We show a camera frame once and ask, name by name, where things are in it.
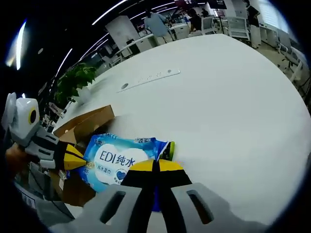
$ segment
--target power outlet strip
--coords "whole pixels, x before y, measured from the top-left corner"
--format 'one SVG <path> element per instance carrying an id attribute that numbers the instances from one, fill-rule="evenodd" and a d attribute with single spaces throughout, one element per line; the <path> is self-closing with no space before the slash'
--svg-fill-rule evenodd
<path id="1" fill-rule="evenodd" d="M 134 80 L 132 83 L 125 83 L 124 85 L 122 85 L 120 87 L 120 89 L 117 91 L 117 93 L 122 92 L 122 91 L 126 91 L 126 90 L 131 89 L 131 88 L 133 88 L 135 86 L 139 86 L 139 85 L 142 85 L 142 84 L 145 84 L 145 83 L 149 83 L 149 82 L 152 82 L 152 81 L 155 81 L 155 80 L 158 80 L 158 79 L 163 79 L 163 78 L 166 78 L 166 77 L 169 77 L 169 76 L 173 76 L 173 75 L 176 75 L 176 74 L 180 74 L 180 70 L 178 70 L 178 69 L 169 69 L 169 70 L 166 70 L 164 72 L 157 73 L 156 75 L 150 75 L 148 77 L 143 77 L 143 78 Z"/>

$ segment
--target wet wipes package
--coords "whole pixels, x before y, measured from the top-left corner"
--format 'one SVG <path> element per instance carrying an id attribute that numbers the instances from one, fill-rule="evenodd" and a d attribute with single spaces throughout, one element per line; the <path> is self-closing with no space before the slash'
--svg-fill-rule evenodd
<path id="1" fill-rule="evenodd" d="M 83 157 L 87 165 L 78 169 L 80 177 L 96 192 L 102 192 L 109 184 L 121 184 L 132 165 L 158 159 L 166 145 L 155 138 L 131 140 L 110 133 L 94 135 Z"/>

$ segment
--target white round table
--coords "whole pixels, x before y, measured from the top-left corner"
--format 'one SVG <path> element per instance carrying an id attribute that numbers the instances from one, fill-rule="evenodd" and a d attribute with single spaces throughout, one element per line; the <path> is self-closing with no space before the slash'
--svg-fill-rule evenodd
<path id="1" fill-rule="evenodd" d="M 117 93 L 167 69 L 181 73 Z M 243 220 L 271 224 L 303 178 L 311 118 L 302 98 L 267 58 L 226 35 L 145 51 L 103 73 L 90 90 L 92 100 L 72 104 L 56 127 L 111 104 L 111 133 L 175 141 L 174 160 L 192 182 L 227 200 Z M 152 214 L 153 232 L 163 230 L 160 219 Z"/>

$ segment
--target green plant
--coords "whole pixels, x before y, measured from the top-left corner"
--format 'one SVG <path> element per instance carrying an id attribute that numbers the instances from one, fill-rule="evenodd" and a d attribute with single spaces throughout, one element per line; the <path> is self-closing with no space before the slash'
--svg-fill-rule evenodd
<path id="1" fill-rule="evenodd" d="M 82 89 L 88 83 L 95 80 L 95 68 L 88 67 L 85 63 L 80 63 L 68 70 L 57 82 L 57 92 L 55 100 L 60 106 L 66 106 L 68 101 L 75 100 L 73 96 L 79 96 L 77 88 Z"/>

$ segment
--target brown cardboard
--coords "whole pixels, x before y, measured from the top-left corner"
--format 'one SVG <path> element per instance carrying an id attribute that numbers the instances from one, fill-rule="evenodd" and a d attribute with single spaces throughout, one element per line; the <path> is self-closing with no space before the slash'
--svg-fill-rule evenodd
<path id="1" fill-rule="evenodd" d="M 114 114 L 109 105 L 75 117 L 55 130 L 54 135 L 58 136 L 61 141 L 74 144 L 85 140 L 83 142 L 87 145 L 90 135 L 112 119 L 114 119 Z M 61 180 L 57 170 L 50 171 L 50 176 L 56 192 L 67 204 L 83 206 L 95 196 L 95 191 L 80 179 L 79 174 L 73 171 L 70 172 L 70 178 L 66 180 Z"/>

